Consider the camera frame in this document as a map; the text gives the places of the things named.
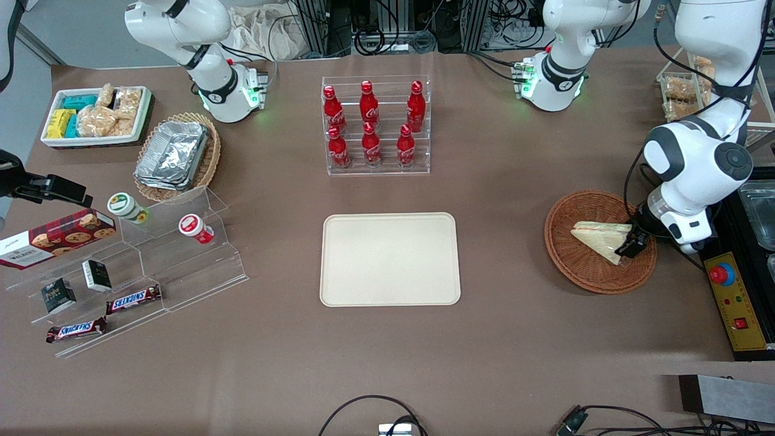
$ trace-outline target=power connector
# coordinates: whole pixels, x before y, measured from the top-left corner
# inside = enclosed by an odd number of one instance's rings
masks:
[[[575,436],[576,432],[584,425],[584,421],[588,416],[587,412],[584,412],[581,406],[576,405],[573,410],[565,416],[565,419],[563,419],[563,423],[557,430],[557,436]]]

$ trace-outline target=snickers bar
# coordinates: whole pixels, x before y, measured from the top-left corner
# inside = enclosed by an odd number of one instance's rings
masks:
[[[105,315],[119,312],[120,310],[128,309],[138,304],[143,304],[148,301],[161,298],[161,289],[158,285],[151,286],[148,289],[144,289],[140,292],[135,292],[123,298],[119,298],[116,301],[108,301],[106,303],[107,309]]]
[[[46,342],[54,342],[70,339],[71,337],[86,337],[94,334],[105,334],[108,331],[108,321],[105,317],[88,323],[74,324],[66,327],[51,327],[46,334]]]

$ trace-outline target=walkers cookie box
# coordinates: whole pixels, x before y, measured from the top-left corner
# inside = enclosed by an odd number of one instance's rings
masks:
[[[83,209],[0,240],[0,265],[28,268],[114,234],[113,220],[94,209]]]

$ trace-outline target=coca-cola bottle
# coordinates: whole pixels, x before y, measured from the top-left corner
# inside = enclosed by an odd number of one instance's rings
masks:
[[[374,131],[380,130],[380,106],[377,97],[372,93],[374,87],[371,82],[364,80],[360,83],[360,117],[364,123],[373,123]]]
[[[396,144],[398,148],[398,164],[402,169],[409,169],[415,164],[415,138],[408,124],[401,126],[401,136]]]
[[[425,97],[422,96],[422,82],[419,80],[412,82],[412,94],[406,102],[406,109],[406,121],[412,128],[412,132],[421,131],[422,123],[425,121]]]
[[[337,168],[349,168],[353,163],[347,153],[347,143],[339,136],[337,126],[329,128],[329,155],[331,163]]]
[[[376,168],[382,163],[382,152],[380,151],[380,138],[374,132],[374,123],[366,122],[363,124],[363,139],[360,143],[363,145],[363,155],[366,158],[366,165]]]
[[[344,109],[342,109],[342,103],[336,97],[334,87],[328,85],[323,88],[323,97],[325,97],[325,103],[323,104],[323,112],[325,112],[325,121],[328,122],[329,127],[339,127],[339,134],[347,132],[347,122],[344,119]]]

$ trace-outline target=acrylic bottle rack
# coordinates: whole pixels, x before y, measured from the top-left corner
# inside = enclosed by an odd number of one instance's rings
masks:
[[[380,127],[377,135],[380,138],[382,164],[376,168],[366,165],[363,155],[363,120],[360,117],[360,83],[371,81],[374,96],[377,97],[380,109]],[[425,121],[422,131],[413,133],[415,139],[415,164],[411,168],[402,169],[398,165],[398,149],[396,143],[401,132],[401,125],[407,121],[406,102],[412,93],[412,82],[422,82],[422,93],[425,97]],[[347,142],[352,165],[349,168],[338,168],[331,162],[328,149],[328,128],[326,114],[322,107],[326,100],[322,96],[322,87],[331,85],[336,91],[336,97],[342,103],[347,132],[342,138]],[[329,175],[417,175],[428,174],[431,171],[431,77],[427,74],[407,74],[388,76],[348,76],[324,77],[321,87],[321,114],[323,121],[323,148],[325,164]]]

